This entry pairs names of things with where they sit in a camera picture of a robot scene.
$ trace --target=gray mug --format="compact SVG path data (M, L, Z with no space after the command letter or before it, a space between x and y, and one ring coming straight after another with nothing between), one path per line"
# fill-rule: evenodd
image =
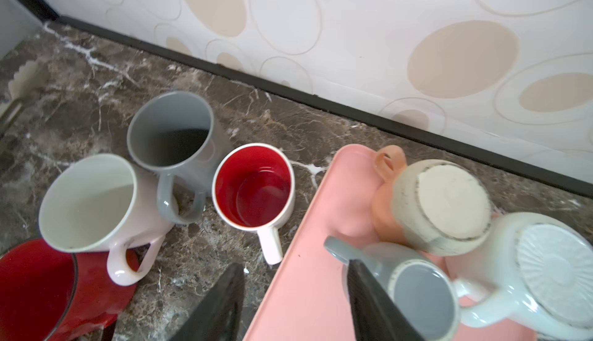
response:
M138 165L159 174L159 213L176 224L200 218L218 164L231 150L231 141L208 102L186 91L150 100L128 128L128 151ZM183 216L173 200L175 182L195 193L190 210Z
M447 275L425 256L389 242L359 250L331 235L323 247L344 265L361 260L425 340L450 341L455 337L460 319L457 295Z

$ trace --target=wallpaper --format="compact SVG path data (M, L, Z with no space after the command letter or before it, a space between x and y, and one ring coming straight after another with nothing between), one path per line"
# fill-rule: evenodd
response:
M593 0L47 0L61 14L593 182Z

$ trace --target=upside-down mug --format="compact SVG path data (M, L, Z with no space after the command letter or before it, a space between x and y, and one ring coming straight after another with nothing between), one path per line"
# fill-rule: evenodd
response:
M48 245L68 253L109 251L107 271L122 286L148 273L173 225L158 212L154 175L115 154L93 155L70 166L49 187L39 211ZM126 250L145 244L150 247L133 270Z
M517 212L494 220L474 251L447 257L461 322L486 327L504 318L561 340L593 337L593 247L562 222Z
M377 152L375 170L385 181L371 205L382 241L454 256L478 247L488 236L488 193L465 168L442 159L406 166L403 150L390 145Z

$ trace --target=marble countertop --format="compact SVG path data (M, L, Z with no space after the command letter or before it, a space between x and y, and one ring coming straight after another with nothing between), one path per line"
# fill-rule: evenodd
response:
M296 205L280 229L284 250L332 156L351 143L373 149L399 145L409 162L456 162L477 175L501 211L544 213L593 241L593 200L58 24L43 27L0 61L0 102L8 100L8 81L29 59L46 61L51 78L0 140L0 255L40 237L41 200L70 164L100 152L130 159L126 131L132 116L150 98L173 90L204 96L235 146L269 143L292 161ZM187 197L179 197L187 205ZM167 340L232 262L249 271L241 339L276 269L263 260L257 236L226 225L209 201L200 224L175 226L167 234L152 270L119 317L115 340Z

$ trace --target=pink tray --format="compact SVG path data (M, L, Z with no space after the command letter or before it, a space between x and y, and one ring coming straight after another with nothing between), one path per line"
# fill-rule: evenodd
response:
M382 180L375 151L359 144L340 149L315 194L245 341L354 341L342 264L323 248L328 235L356 247L378 241L371 199ZM430 257L439 265L441 258ZM506 320L482 329L460 326L455 341L534 340L536 334Z

